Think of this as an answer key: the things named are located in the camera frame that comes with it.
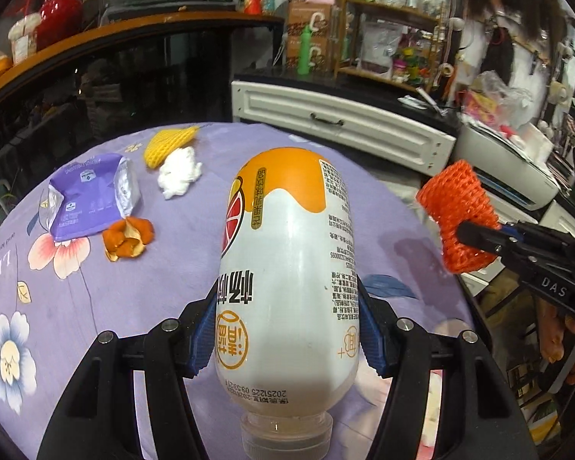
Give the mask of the white orange drink bottle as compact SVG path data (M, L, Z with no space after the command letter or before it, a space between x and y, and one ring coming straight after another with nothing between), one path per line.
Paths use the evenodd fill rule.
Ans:
M321 459L330 409L358 369L358 279L343 178L305 148L273 148L232 182L215 354L251 459Z

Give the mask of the orange foam fruit net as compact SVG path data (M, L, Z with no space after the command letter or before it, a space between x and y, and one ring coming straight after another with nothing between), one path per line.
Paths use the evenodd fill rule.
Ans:
M445 268L451 273L468 273L492 264L490 252L461 244L457 230L463 221L499 230L499 217L473 167L459 160L442 170L421 188L417 202L436 222Z

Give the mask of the orange peel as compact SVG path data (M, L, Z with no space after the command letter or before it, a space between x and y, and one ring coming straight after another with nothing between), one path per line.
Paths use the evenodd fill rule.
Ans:
M111 262L137 258L153 239L152 223L133 216L114 222L102 232L105 255Z

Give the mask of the crumpled white tissue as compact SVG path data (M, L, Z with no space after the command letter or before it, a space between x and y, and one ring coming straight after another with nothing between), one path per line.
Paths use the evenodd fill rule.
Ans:
M177 148L159 169L159 189L165 199L185 195L191 184L202 175L202 163L196 159L192 146Z

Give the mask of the wooden shelf rack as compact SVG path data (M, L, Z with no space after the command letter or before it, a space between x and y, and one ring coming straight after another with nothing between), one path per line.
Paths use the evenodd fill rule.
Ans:
M337 54L333 75L372 80L414 92L433 89L440 72L445 22L412 6L366 0L340 0Z

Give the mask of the red vase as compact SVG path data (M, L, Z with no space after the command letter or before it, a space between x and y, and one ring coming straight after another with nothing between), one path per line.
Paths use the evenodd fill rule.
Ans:
M36 28L38 51L81 32L81 0L43 0L39 13L41 21Z

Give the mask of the yellow foam fruit net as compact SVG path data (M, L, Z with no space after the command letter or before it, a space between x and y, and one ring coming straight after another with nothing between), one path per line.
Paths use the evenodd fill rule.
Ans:
M198 130L198 126L160 130L146 145L143 153L146 166L150 169L160 168L170 154L191 142Z

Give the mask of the lavender floral tablecloth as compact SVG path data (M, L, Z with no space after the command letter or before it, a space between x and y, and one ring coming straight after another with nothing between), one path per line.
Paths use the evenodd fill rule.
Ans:
M369 172L369 160L308 136L264 125L206 123L195 140L200 179L165 199L142 158L150 131L99 145L135 163L139 214L156 232L143 255L111 262L102 238L54 246L37 221L46 195L31 191L0 227L0 424L34 458L62 391L95 337L144 334L207 294L218 271L230 185L253 156L301 146L342 174L350 197L359 276L387 275L406 284L391 305L439 334L473 325L466 294L445 271L429 230L412 209Z

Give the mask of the white printer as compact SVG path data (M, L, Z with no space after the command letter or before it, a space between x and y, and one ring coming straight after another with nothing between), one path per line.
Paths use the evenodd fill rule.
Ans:
M472 123L463 123L452 158L470 163L487 188L528 211L546 207L560 190L549 171L511 142Z

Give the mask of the purple wet wipes pack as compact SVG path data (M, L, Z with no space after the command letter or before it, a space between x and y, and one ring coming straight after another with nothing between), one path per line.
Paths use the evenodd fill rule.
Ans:
M88 237L133 214L141 192L134 162L105 153L72 162L41 192L39 222L56 242Z

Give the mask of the white drawer cabinet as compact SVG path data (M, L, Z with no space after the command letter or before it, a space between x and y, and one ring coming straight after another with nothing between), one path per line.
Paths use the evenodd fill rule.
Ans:
M378 107L311 90L235 79L232 117L307 134L434 176L456 137Z

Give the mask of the green water bottle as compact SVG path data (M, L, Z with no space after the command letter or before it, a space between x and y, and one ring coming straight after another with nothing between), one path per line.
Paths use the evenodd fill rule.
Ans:
M299 57L297 64L297 74L306 76L309 74L311 65L309 64L309 54L311 54L311 27L306 24L300 35Z

